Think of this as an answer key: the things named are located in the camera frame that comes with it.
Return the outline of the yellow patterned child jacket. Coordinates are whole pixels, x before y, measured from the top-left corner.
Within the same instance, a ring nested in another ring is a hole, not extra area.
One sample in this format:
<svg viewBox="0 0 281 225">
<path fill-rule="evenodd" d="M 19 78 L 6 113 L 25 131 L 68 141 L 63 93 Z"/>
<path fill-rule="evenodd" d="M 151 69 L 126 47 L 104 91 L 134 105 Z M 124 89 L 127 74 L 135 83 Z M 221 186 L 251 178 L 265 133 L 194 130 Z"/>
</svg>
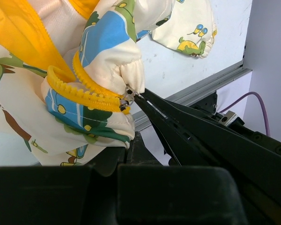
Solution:
<svg viewBox="0 0 281 225">
<path fill-rule="evenodd" d="M 42 165 L 129 148 L 128 92 L 145 91 L 137 41 L 205 58 L 216 33 L 208 0 L 0 0 L 0 131 Z"/>
</svg>

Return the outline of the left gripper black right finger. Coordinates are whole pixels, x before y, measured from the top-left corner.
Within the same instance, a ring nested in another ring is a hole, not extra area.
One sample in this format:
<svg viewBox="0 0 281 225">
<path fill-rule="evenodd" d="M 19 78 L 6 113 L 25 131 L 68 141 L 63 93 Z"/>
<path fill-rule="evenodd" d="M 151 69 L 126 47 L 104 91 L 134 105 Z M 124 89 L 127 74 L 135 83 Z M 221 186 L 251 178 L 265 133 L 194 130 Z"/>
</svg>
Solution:
<svg viewBox="0 0 281 225">
<path fill-rule="evenodd" d="M 246 225 L 241 197 L 220 167 L 163 166 L 140 133 L 117 169 L 120 225 Z"/>
</svg>

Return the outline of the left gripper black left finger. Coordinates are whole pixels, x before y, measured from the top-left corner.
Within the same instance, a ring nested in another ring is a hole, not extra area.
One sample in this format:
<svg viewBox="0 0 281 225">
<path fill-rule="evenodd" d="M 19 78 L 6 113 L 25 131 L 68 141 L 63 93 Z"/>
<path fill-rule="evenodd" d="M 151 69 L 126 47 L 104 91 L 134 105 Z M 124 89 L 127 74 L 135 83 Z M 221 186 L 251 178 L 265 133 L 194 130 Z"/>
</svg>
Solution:
<svg viewBox="0 0 281 225">
<path fill-rule="evenodd" d="M 115 172 L 123 147 L 84 166 L 1 166 L 0 225 L 115 225 Z"/>
</svg>

